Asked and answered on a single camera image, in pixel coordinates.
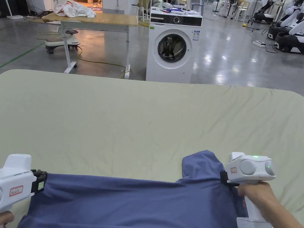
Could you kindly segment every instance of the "washing machine control panel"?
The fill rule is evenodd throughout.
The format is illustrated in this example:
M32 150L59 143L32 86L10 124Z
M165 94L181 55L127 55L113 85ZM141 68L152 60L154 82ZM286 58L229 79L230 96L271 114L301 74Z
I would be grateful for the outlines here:
M162 15L162 14L152 13L151 14L151 22L201 27L202 18L179 16L179 15L178 16L176 16L176 15Z

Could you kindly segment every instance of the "blue fabric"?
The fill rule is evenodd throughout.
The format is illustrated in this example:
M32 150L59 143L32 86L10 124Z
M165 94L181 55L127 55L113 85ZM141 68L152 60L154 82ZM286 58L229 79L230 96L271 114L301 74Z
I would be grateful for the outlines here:
M183 159L175 183L49 174L19 227L236 228L246 212L236 189L220 182L222 170L205 150Z

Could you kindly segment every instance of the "human arm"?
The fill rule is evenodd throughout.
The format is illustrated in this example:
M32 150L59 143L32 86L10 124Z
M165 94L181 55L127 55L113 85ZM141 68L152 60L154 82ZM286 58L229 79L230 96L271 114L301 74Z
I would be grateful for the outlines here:
M5 227L5 225L7 223L10 223L14 220L14 215L12 212L10 211L6 211L3 213L0 213L0 224L4 224L3 227Z
M273 228L303 228L303 226L276 199L270 185L245 184L238 187L239 196L247 196L260 210L261 215Z

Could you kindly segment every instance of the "washing machine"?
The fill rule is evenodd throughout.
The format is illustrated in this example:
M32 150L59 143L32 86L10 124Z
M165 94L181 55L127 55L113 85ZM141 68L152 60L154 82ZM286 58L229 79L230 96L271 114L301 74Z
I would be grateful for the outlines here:
M201 26L199 14L180 15L152 8L146 80L190 83Z

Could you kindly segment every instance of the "energy label sticker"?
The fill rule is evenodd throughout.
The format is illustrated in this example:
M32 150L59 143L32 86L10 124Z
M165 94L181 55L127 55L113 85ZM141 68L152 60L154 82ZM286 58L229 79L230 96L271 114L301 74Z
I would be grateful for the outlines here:
M193 40L199 40L199 30L194 30L194 34L193 34Z

